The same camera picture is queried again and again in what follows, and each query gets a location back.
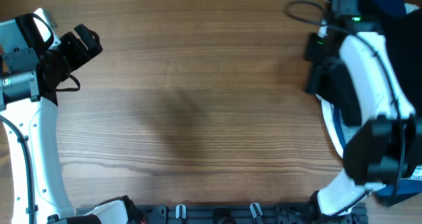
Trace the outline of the black shorts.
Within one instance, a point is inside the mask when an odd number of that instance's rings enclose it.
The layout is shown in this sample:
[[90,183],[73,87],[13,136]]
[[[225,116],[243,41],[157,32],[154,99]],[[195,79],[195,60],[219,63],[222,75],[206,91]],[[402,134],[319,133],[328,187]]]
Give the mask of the black shorts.
[[[385,36],[386,52],[412,115],[421,116],[421,9],[403,0],[330,0],[328,22],[346,25],[347,16],[374,20]],[[317,94],[336,106],[349,126],[362,124],[361,109],[345,67],[327,72]]]

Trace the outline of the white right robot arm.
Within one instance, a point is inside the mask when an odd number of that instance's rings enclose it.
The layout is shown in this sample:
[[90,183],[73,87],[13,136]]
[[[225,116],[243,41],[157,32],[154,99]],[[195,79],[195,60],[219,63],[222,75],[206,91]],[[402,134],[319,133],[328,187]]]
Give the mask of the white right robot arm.
[[370,194],[421,193],[421,9],[402,0],[328,0],[310,35],[306,91],[322,104],[343,168],[316,194],[325,216]]

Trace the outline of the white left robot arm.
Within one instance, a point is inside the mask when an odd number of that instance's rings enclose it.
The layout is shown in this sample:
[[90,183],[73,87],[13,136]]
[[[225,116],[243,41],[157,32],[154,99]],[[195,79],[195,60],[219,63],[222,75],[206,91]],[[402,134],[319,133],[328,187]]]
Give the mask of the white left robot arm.
[[77,215],[57,148],[61,83],[102,52],[95,31],[79,24],[62,36],[44,9],[1,23],[1,122],[11,155],[13,223],[144,223],[127,196]]

